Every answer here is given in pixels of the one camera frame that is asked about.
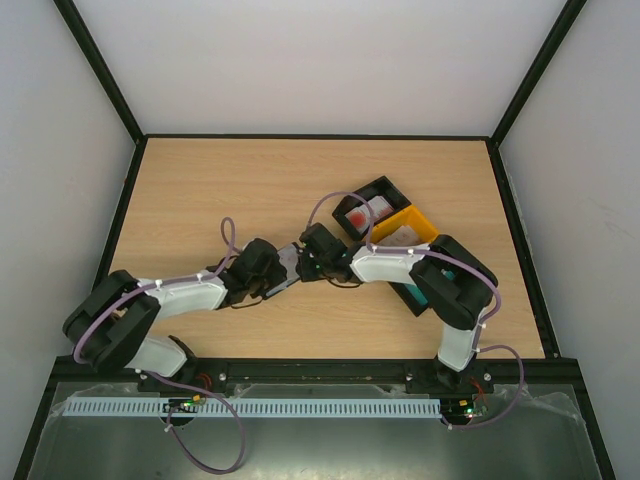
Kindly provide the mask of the black card holder wallet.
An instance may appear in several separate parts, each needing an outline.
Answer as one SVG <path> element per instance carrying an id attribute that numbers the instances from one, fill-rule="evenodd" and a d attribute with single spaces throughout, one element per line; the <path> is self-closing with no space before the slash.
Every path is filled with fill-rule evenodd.
<path id="1" fill-rule="evenodd" d="M 265 293 L 265 300 L 283 292 L 300 280 L 296 267 L 301 252 L 302 249 L 296 242 L 291 242 L 278 250 L 279 263 L 285 268 L 286 276 L 282 282 Z"/>

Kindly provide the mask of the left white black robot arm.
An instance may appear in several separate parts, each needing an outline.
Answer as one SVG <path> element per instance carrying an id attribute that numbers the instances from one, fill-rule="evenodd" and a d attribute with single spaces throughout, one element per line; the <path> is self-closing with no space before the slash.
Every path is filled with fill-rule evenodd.
<path id="1" fill-rule="evenodd" d="M 197 312 L 238 309 L 246 298 L 265 300 L 286 287 L 297 245 L 280 249 L 251 240 L 220 264 L 172 279 L 137 279 L 126 270 L 109 274 L 65 320 L 62 332 L 76 362 L 99 374 L 122 369 L 171 378 L 194 357 L 176 337 L 158 337 L 152 326 Z"/>

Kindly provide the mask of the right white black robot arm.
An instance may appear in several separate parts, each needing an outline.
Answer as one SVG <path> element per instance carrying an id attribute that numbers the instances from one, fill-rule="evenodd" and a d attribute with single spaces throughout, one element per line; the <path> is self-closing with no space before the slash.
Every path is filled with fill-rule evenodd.
<path id="1" fill-rule="evenodd" d="M 469 365 L 480 352 L 481 330 L 501 308 L 498 280 L 453 237 L 389 247 L 365 240 L 347 246 L 315 223 L 300 236 L 297 271 L 304 282 L 395 283 L 416 288 L 444 323 L 434 376 L 445 390 L 471 379 Z"/>

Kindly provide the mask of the red striped card in tray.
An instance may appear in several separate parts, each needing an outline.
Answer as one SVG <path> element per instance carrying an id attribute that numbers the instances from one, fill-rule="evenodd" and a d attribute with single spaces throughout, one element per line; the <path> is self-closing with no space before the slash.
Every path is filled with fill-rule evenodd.
<path id="1" fill-rule="evenodd" d="M 368 200 L 367 205 L 354 207 L 345 217 L 359 233 L 363 233 L 367 231 L 371 222 L 376 223 L 393 210 L 392 205 L 383 196 L 378 195 Z"/>

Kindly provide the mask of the teal card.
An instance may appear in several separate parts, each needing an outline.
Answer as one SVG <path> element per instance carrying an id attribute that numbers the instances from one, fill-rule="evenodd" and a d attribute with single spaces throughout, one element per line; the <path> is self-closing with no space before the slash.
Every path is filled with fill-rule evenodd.
<path id="1" fill-rule="evenodd" d="M 428 305 L 428 300 L 417 286 L 407 285 L 406 288 L 409 294 L 415 299 L 417 304 L 419 304 L 421 307 L 426 307 Z"/>

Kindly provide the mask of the black tray left compartment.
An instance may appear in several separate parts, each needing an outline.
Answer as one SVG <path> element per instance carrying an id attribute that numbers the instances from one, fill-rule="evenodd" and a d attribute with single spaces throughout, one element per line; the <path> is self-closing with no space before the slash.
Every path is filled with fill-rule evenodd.
<path id="1" fill-rule="evenodd" d="M 410 205 L 409 199 L 386 177 L 381 176 L 345 196 L 332 216 L 352 240 L 362 240 L 369 225 L 376 226 Z"/>

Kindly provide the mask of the black tray compartment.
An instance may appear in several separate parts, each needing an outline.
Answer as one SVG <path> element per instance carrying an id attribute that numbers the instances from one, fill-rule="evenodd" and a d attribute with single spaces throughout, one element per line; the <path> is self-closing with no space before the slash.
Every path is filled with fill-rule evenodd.
<path id="1" fill-rule="evenodd" d="M 419 317 L 429 308 L 428 300 L 417 286 L 394 282 L 390 282 L 389 285 L 415 317 Z"/>
<path id="2" fill-rule="evenodd" d="M 345 196 L 332 216 L 352 240 L 362 240 L 369 225 L 376 226 L 410 205 L 409 199 L 386 177 L 381 176 Z"/>

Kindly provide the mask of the black tray right compartment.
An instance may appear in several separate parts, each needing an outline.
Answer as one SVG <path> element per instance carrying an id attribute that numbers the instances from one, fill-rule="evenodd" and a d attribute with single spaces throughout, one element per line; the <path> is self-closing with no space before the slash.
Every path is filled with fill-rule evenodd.
<path id="1" fill-rule="evenodd" d="M 415 317 L 419 317 L 429 308 L 428 300 L 417 286 L 394 282 L 390 282 L 389 285 Z"/>

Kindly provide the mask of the yellow tray middle compartment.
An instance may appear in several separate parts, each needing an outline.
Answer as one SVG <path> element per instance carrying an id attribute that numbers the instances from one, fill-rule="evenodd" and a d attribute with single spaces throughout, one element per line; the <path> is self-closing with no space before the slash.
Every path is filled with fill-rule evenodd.
<path id="1" fill-rule="evenodd" d="M 439 230 L 415 206 L 410 205 L 374 226 L 371 242 L 386 247 L 405 247 L 433 242 Z"/>

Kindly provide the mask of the left controller board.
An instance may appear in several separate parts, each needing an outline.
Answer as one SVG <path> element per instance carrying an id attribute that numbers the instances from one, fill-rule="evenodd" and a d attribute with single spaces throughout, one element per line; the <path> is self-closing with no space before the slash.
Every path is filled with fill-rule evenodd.
<path id="1" fill-rule="evenodd" d="M 161 408 L 160 420 L 165 425 L 171 423 L 174 427 L 186 426 L 198 416 L 206 401 L 199 394 L 190 398 L 170 398 Z"/>

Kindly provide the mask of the right controller board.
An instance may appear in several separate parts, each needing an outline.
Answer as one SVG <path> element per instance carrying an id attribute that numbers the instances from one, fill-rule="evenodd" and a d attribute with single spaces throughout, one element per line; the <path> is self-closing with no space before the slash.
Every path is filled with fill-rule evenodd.
<path id="1" fill-rule="evenodd" d="M 440 401 L 440 413 L 444 421 L 453 426 L 466 426 L 489 417 L 488 396 L 476 393 L 470 396 Z"/>

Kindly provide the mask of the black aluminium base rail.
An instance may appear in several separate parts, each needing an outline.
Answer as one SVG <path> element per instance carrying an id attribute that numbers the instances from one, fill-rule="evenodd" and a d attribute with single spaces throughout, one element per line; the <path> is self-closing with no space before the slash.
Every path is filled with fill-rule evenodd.
<path id="1" fill-rule="evenodd" d="M 525 359 L 525 386 L 570 385 L 577 393 L 585 383 L 577 360 L 566 358 Z M 176 387 L 133 369 L 100 374 L 90 366 L 78 365 L 70 356 L 58 357 L 50 374 L 54 382 L 136 382 L 144 392 L 169 393 Z M 444 373 L 444 367 L 427 360 L 257 360 L 204 358 L 190 361 L 170 380 L 215 393 L 232 395 L 236 387 L 249 385 L 366 385 L 401 387 L 413 395 L 453 398 L 478 392 L 493 392 L 496 385 L 519 383 L 519 367 L 513 359 L 480 359 L 463 373 Z"/>

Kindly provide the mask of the black frame post left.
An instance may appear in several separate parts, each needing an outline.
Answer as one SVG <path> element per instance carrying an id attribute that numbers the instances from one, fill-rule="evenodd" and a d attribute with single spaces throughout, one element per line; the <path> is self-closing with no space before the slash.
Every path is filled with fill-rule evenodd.
<path id="1" fill-rule="evenodd" d="M 72 0 L 54 0 L 53 3 L 99 81 L 104 93 L 114 107 L 125 130 L 136 145 L 140 144 L 145 134 L 135 119 L 125 96 L 119 88 L 115 77 L 75 2 Z"/>

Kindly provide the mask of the black frame post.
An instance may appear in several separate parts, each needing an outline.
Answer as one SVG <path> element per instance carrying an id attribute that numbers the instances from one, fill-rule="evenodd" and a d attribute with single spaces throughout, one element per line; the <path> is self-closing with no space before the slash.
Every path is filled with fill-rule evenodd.
<path id="1" fill-rule="evenodd" d="M 145 134 L 135 119 L 125 96 L 119 88 L 115 77 L 75 2 L 72 0 L 54 0 L 53 3 L 99 81 L 104 93 L 114 107 L 125 130 L 136 145 L 140 144 Z"/>
<path id="2" fill-rule="evenodd" d="M 586 4 L 587 0 L 568 0 L 564 3 L 490 137 L 491 150 L 498 149 L 506 139 Z"/>

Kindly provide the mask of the black frame post right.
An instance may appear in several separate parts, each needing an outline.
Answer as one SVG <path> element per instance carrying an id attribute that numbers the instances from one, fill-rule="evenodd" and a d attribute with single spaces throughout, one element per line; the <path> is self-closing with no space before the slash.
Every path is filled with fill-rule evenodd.
<path id="1" fill-rule="evenodd" d="M 564 3 L 490 137 L 491 150 L 498 149 L 506 139 L 586 4 L 587 0 L 568 0 Z"/>

